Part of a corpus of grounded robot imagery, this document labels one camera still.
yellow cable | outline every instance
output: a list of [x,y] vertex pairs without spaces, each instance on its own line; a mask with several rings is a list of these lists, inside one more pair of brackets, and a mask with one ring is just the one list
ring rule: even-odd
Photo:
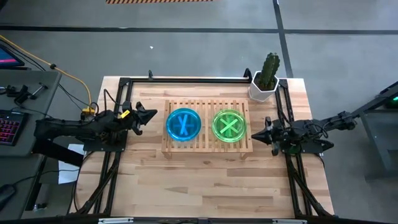
[[[30,55],[30,56],[33,57],[33,58],[36,58],[37,60],[39,60],[39,61],[41,61],[41,62],[47,64],[48,66],[51,66],[51,63],[46,62],[45,60],[43,60],[43,59],[41,59],[41,58],[39,58],[39,57],[36,57],[35,55],[32,55],[31,53],[27,52],[27,51],[24,50],[22,47],[20,47],[20,46],[14,44],[13,42],[11,42],[11,41],[8,40],[7,38],[3,37],[2,35],[0,35],[0,38],[2,38],[3,40],[5,40],[5,41],[8,42],[9,44],[15,46],[16,48],[18,48],[19,50],[21,50],[21,51],[24,52],[25,54]],[[83,84],[83,86],[85,86],[86,91],[87,91],[87,94],[88,94],[88,104],[91,105],[91,94],[90,94],[90,90],[88,89],[86,83],[84,83],[84,82],[81,81],[80,79],[74,77],[73,75],[69,75],[68,73],[64,72],[63,70],[61,70],[61,69],[59,69],[59,68],[57,68],[57,67],[55,67],[55,69],[56,69],[57,71],[59,71],[60,73],[66,75],[67,77],[72,78],[72,79],[74,79],[74,80],[80,82],[81,84]]]

black floor line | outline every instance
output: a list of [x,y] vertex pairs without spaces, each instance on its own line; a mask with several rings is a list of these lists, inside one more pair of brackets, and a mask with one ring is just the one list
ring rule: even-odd
[[398,30],[327,30],[327,29],[285,29],[285,34],[316,35],[398,35]]
[[73,26],[18,26],[3,25],[0,30],[48,32],[175,32],[175,33],[242,33],[277,34],[278,29],[245,28],[135,28],[135,27],[73,27]]
[[293,70],[292,70],[292,65],[290,64],[289,51],[287,50],[285,30],[282,22],[282,16],[280,14],[278,0],[273,0],[273,3],[274,3],[274,10],[276,16],[276,24],[278,26],[278,31],[279,31],[280,48],[282,49],[282,56],[284,58],[284,63],[285,63],[286,77],[293,78]]

green bowl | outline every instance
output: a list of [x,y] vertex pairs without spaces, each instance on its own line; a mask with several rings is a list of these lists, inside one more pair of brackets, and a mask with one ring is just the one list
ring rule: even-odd
[[213,118],[211,129],[214,135],[224,142],[237,142],[246,134],[246,120],[236,110],[219,111]]

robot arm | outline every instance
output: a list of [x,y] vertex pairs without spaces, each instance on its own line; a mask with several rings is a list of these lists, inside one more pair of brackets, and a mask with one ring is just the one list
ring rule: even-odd
[[101,140],[112,144],[118,134],[125,130],[133,130],[141,135],[141,125],[146,125],[157,113],[157,110],[145,110],[138,102],[136,110],[130,102],[122,105],[123,114],[118,118],[113,111],[102,111],[91,121],[65,121],[62,119],[45,118],[36,121],[34,136],[38,139],[55,139],[59,136],[73,136],[83,142]]
[[274,149],[272,155],[278,155],[279,151],[296,153],[322,153],[330,149],[334,144],[330,141],[320,139],[328,137],[327,132],[339,130],[352,130],[356,126],[354,117],[349,112],[341,112],[337,116],[317,120],[298,120],[285,127],[279,120],[271,121],[266,117],[265,128],[252,135],[253,139],[272,144]]

blue plastic bowl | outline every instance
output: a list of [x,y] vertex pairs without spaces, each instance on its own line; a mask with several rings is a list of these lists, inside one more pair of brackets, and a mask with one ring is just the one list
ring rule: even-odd
[[198,113],[190,108],[173,111],[166,121],[166,130],[175,141],[190,141],[200,132],[201,121]]

